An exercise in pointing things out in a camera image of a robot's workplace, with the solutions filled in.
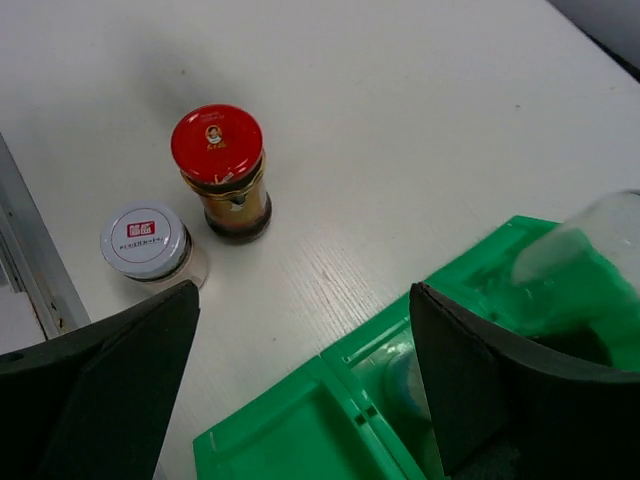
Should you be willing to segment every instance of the clear plastic cup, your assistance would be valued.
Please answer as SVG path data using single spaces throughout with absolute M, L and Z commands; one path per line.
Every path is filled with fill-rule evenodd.
M 491 291 L 506 328 L 591 341 L 640 371 L 640 192 L 608 195 L 524 248 Z

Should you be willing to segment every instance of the green container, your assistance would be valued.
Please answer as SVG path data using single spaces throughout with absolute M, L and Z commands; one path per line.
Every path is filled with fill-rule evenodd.
M 552 222 L 514 217 L 427 281 L 500 323 L 478 292 Z M 200 480 L 444 478 L 429 423 L 387 402 L 384 370 L 413 345 L 408 294 L 194 442 Z

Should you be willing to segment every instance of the red jar lid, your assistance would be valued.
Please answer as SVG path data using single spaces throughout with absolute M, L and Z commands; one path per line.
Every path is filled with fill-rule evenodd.
M 231 105 L 206 105 L 188 113 L 171 136 L 178 167 L 201 183 L 240 180 L 257 165 L 261 152 L 258 122 Z

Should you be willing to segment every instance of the spice jar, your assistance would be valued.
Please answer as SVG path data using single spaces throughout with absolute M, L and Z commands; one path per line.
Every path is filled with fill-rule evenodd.
M 104 226 L 100 246 L 109 265 L 153 293 L 183 280 L 200 288 L 209 272 L 204 251 L 161 203 L 135 202 L 116 212 Z
M 263 181 L 262 132 L 251 115 L 231 105 L 198 108 L 176 126 L 171 152 L 215 233 L 247 242 L 264 232 L 271 199 Z

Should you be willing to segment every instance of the white jar lid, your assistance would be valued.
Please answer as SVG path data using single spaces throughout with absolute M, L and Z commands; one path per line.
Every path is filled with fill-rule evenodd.
M 152 280 L 173 271 L 187 247 L 184 224 L 166 205 L 134 202 L 105 224 L 104 259 L 128 277 Z

